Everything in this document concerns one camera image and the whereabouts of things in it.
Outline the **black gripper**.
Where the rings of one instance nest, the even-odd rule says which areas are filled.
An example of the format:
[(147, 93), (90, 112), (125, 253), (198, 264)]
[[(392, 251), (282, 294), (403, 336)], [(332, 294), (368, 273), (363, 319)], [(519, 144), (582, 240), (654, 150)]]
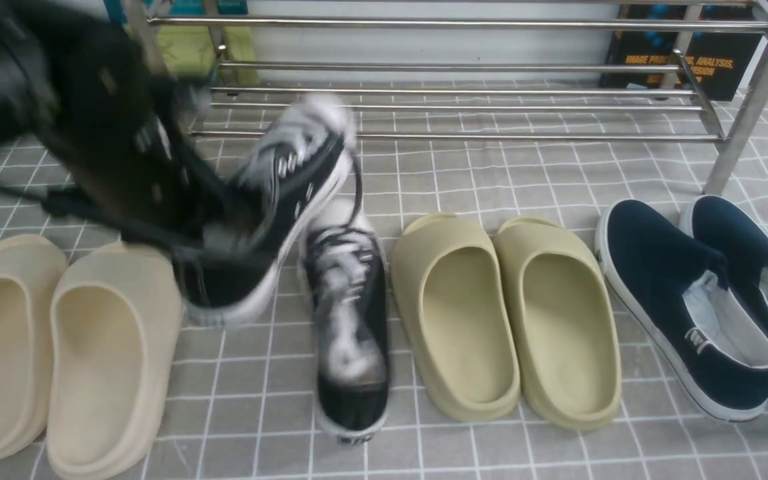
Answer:
[(144, 244), (202, 244), (231, 218), (231, 189), (180, 128), (208, 107), (207, 78), (152, 70), (119, 23), (54, 1), (8, 2), (8, 139), (33, 134), (71, 187), (28, 191)]

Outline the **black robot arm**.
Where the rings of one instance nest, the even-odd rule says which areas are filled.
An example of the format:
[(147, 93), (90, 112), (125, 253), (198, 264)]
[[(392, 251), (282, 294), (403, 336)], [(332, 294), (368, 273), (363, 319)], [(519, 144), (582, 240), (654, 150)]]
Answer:
[(0, 1), (0, 145), (34, 134), (71, 187), (27, 192), (49, 215), (192, 246), (238, 208), (179, 120), (201, 76), (156, 72), (124, 27), (58, 1)]

